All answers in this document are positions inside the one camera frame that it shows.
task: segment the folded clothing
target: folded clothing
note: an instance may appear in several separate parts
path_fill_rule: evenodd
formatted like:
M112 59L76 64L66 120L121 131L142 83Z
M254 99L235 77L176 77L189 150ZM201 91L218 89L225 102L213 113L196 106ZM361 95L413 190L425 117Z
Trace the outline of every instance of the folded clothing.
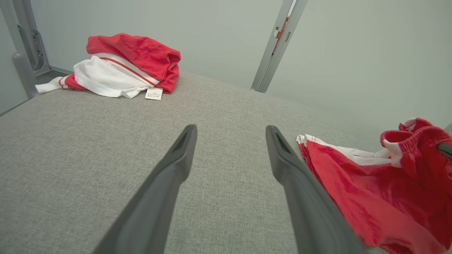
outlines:
M179 51L151 38L124 33L91 36L86 51L91 59L74 65L74 74L36 85L38 92L62 88L133 98L149 87L159 87L170 94L176 86Z
M412 118L381 135L377 153L297 137L302 156L365 245L393 254L444 253L452 239L451 136Z

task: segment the clothing tag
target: clothing tag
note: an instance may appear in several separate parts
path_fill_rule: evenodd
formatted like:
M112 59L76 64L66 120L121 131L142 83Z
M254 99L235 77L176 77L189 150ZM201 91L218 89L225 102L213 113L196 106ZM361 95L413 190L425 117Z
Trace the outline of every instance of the clothing tag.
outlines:
M146 91L146 99L162 100L163 88L150 87Z

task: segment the metal frame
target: metal frame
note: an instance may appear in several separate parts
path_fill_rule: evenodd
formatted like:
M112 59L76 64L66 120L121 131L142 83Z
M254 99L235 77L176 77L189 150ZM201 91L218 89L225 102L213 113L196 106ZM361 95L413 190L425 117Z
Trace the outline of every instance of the metal frame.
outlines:
M50 66L42 43L41 34L36 27L30 0L12 1L17 15L19 29L22 29L25 34L25 37L22 39L23 44L26 49L28 48L30 50L27 55L35 75L49 72Z
M30 0L0 0L0 8L13 39L12 61L29 99L37 96L36 76L50 71Z
M275 52L272 54L273 49L275 48L278 39L274 36L276 28L278 31L281 31L284 22L287 18L287 14L289 13L290 7L292 5L292 0L284 0L282 3L281 9L278 14L278 18L276 20L275 26L272 30L272 34L267 43L267 47L265 48L264 55L262 56L262 60L260 62L258 71L253 81L253 85L251 89L254 89L258 92L265 93L267 91L270 82L272 81L273 75L278 68L279 62L281 61L284 52L287 48L287 45L292 38L293 33L295 32L295 28L300 21L301 15L306 7L308 0L296 0L289 20L287 21L286 28L281 35L281 40L276 46Z

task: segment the red garment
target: red garment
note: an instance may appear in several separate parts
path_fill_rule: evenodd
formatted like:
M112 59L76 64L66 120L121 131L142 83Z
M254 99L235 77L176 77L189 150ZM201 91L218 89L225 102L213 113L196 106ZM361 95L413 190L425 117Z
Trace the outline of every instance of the red garment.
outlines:
M365 245L393 254L439 254L452 240L452 161L436 150L439 143L452 145L452 138L416 118L381 135L390 164L358 165L315 139L300 149Z
M169 48L148 37L131 36L120 33L114 36L91 36L88 38L86 51L98 55L101 59L115 63L119 68L129 71L137 77L146 80L150 87L163 88L170 94L179 77L180 52ZM113 59L108 54L120 57ZM127 66L130 63L150 77L137 73ZM79 85L74 74L59 80L62 88L87 90Z

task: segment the gray fabric surface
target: gray fabric surface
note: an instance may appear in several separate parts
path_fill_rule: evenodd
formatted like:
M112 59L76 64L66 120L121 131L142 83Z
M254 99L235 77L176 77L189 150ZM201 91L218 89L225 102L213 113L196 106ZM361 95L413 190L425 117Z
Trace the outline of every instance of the gray fabric surface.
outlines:
M265 127L375 151L379 132L312 108L182 73L161 101L89 91L40 95L0 118L0 253L89 253L188 124L192 170L165 252L295 253Z

